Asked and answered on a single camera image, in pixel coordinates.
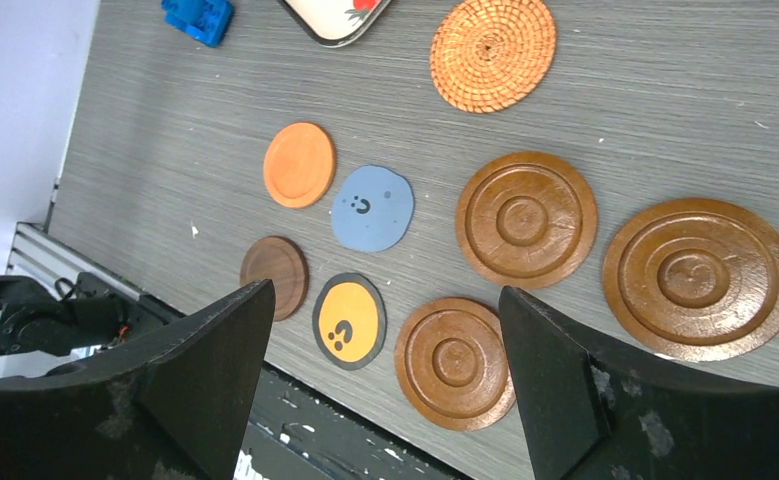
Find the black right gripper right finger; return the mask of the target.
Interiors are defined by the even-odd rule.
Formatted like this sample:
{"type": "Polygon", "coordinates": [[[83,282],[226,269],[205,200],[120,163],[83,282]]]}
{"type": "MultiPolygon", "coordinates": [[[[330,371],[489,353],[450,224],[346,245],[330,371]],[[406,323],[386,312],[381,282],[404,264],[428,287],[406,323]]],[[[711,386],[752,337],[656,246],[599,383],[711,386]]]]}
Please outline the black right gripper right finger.
{"type": "Polygon", "coordinates": [[[690,368],[504,288],[498,314],[539,479],[779,479],[779,387],[690,368]]]}

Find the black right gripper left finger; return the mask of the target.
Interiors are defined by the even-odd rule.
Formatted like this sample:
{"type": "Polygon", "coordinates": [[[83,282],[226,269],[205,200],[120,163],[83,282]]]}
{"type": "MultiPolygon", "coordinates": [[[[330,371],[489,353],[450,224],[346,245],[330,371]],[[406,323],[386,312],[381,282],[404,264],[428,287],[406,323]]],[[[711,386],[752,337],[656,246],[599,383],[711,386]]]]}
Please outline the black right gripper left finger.
{"type": "Polygon", "coordinates": [[[0,479],[229,479],[275,310],[268,280],[47,374],[0,378],[0,479]]]}

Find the brown grooved wooden coaster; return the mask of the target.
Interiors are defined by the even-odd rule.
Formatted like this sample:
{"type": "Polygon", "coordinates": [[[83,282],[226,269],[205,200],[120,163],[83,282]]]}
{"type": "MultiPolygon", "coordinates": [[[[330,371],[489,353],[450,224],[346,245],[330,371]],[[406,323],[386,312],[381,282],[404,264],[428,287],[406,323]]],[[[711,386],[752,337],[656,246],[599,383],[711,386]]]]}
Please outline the brown grooved wooden coaster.
{"type": "Polygon", "coordinates": [[[516,401],[500,320],[475,300],[445,297],[418,307],[401,327],[394,363],[408,402],[444,429],[487,428],[516,401]]]}

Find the dark brown wooden coaster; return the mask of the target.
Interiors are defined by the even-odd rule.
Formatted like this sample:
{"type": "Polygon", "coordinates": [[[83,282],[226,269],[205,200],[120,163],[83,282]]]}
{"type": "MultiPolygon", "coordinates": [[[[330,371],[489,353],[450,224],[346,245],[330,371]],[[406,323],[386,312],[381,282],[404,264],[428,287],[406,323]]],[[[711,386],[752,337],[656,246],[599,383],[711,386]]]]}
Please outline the dark brown wooden coaster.
{"type": "Polygon", "coordinates": [[[240,285],[269,279],[275,289],[274,321],[291,317],[303,304],[309,271],[301,249],[281,236],[267,236],[256,241],[245,253],[239,274],[240,285]]]}

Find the plain orange round coaster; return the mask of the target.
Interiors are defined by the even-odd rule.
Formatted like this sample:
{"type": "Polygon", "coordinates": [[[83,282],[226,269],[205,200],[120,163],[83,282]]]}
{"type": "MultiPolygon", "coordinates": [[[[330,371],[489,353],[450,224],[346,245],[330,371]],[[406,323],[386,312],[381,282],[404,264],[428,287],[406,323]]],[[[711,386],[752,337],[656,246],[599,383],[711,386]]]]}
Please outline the plain orange round coaster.
{"type": "Polygon", "coordinates": [[[318,125],[297,122],[280,130],[263,161],[263,181],[279,205],[300,209],[315,204],[333,182],[336,157],[330,136],[318,125]]]}

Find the blue smiley foam coaster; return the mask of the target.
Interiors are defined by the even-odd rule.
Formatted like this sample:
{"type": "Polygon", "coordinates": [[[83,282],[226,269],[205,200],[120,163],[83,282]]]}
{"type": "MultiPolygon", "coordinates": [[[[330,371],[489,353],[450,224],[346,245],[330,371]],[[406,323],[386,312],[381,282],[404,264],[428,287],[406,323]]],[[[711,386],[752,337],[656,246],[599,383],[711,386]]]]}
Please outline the blue smiley foam coaster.
{"type": "Polygon", "coordinates": [[[412,187],[394,171],[375,165],[354,170],[333,200],[330,224],[345,248],[376,253],[398,243],[415,207],[412,187]]]}

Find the woven orange rattan coaster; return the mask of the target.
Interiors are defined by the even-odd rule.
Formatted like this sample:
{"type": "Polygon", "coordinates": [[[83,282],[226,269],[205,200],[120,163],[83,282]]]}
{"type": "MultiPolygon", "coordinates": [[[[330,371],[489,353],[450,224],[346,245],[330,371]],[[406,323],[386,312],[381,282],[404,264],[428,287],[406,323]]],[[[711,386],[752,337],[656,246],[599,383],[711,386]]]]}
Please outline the woven orange rattan coaster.
{"type": "Polygon", "coordinates": [[[436,29],[431,78],[439,95],[461,111],[501,111],[542,82],[556,45],[555,20],[542,1],[463,1],[436,29]]]}

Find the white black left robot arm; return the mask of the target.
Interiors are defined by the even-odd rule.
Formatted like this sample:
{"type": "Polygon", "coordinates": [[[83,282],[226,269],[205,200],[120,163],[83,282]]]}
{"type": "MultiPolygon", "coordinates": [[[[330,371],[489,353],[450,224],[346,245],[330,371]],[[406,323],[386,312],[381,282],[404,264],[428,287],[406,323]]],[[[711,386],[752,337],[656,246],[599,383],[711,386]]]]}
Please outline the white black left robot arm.
{"type": "Polygon", "coordinates": [[[150,333],[172,319],[146,295],[125,293],[92,273],[48,287],[0,275],[0,378],[37,377],[150,333]]]}

